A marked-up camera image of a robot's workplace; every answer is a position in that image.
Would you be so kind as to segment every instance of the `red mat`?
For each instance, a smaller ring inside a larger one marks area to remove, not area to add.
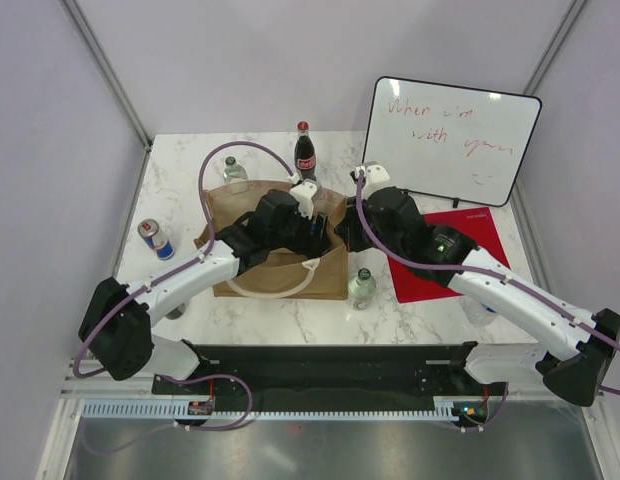
[[[474,239],[479,246],[488,250],[494,258],[510,267],[488,207],[428,213],[424,217],[428,225],[449,225],[465,233]],[[394,283],[394,291],[397,293],[399,303],[458,297],[461,295],[449,288],[437,285],[435,282],[415,277],[406,267],[390,258],[388,258],[388,263]]]

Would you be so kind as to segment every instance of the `brown paper bag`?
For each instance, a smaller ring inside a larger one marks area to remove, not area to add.
[[[290,183],[274,181],[237,182],[206,192],[215,228],[227,227],[243,215],[253,211],[263,195],[272,189],[289,191]],[[343,241],[334,234],[334,227],[341,222],[346,211],[346,198],[332,190],[322,189],[315,200],[315,212],[328,215],[326,231],[332,243],[332,250],[319,259],[318,266],[310,276],[314,265],[304,266],[306,258],[287,249],[270,253],[265,263],[258,265],[233,280],[236,289],[246,293],[266,294],[280,298],[282,292],[307,286],[286,298],[345,300],[348,298],[348,253]],[[194,243],[201,248],[208,241],[206,228]],[[240,297],[227,282],[213,287],[216,297]]]

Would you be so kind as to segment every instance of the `whiteboard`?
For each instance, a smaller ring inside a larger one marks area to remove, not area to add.
[[[502,206],[540,111],[536,97],[381,77],[363,161],[400,188]]]

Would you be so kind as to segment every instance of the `white bag handle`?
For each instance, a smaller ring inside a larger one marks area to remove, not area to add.
[[[308,269],[308,275],[305,280],[301,282],[296,287],[291,288],[290,290],[286,290],[285,292],[278,293],[259,293],[259,292],[250,292],[248,290],[244,290],[239,285],[234,283],[232,280],[228,280],[228,286],[237,292],[239,295],[247,298],[260,298],[260,299],[273,299],[273,298],[285,298],[290,297],[291,295],[295,295],[299,293],[301,290],[310,285],[310,282],[314,278],[314,271],[319,266],[320,258],[313,258],[312,260],[306,260],[305,262],[301,262],[304,268]]]

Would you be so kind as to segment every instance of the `white marble surface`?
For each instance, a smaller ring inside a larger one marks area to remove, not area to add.
[[[365,132],[313,132],[317,150],[317,178],[327,188],[354,194],[349,172],[361,161]],[[159,135],[126,240],[118,272],[131,281],[161,269],[193,252],[192,240],[205,221],[197,196],[197,175],[204,157],[231,140],[261,143],[292,162],[296,133]],[[267,154],[232,147],[216,156],[204,185],[223,184],[223,159],[233,155],[252,179],[284,180],[284,169]],[[401,186],[400,179],[395,179]],[[424,212],[451,209],[448,200],[415,196]],[[461,204],[460,208],[475,205]],[[519,232],[509,205],[493,208],[503,247],[514,271],[530,278]],[[156,258],[136,232],[137,224],[152,217],[166,230],[176,254],[168,262]],[[368,310],[355,311],[345,302],[319,300],[252,300],[215,298],[212,290],[195,296],[176,321],[164,319],[154,329],[161,336],[208,344],[458,344],[467,340],[487,343],[533,343],[534,339],[503,318],[485,328],[471,325],[459,298],[399,304],[385,255],[368,250],[350,255],[350,272],[368,267],[377,278],[377,296]]]

